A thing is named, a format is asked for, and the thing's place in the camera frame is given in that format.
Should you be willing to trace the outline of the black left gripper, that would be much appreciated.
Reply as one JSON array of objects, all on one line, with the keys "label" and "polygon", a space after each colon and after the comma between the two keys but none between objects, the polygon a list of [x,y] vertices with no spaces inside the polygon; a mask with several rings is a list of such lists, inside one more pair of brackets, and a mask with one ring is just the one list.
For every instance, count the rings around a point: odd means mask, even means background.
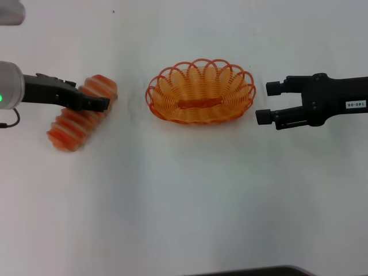
[{"label": "black left gripper", "polygon": [[104,112],[108,110],[110,99],[83,95],[76,83],[57,77],[36,74],[24,75],[25,92],[22,102],[59,105],[73,110]]}]

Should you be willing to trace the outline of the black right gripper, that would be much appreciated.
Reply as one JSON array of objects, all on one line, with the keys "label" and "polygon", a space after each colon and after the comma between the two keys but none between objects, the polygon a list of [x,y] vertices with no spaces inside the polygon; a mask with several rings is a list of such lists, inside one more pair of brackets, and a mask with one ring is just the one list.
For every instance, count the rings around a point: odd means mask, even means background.
[{"label": "black right gripper", "polygon": [[255,112],[258,125],[275,124],[276,130],[322,126],[341,114],[367,113],[367,78],[332,79],[325,73],[287,76],[283,82],[267,82],[268,96],[301,93],[302,106]]}]

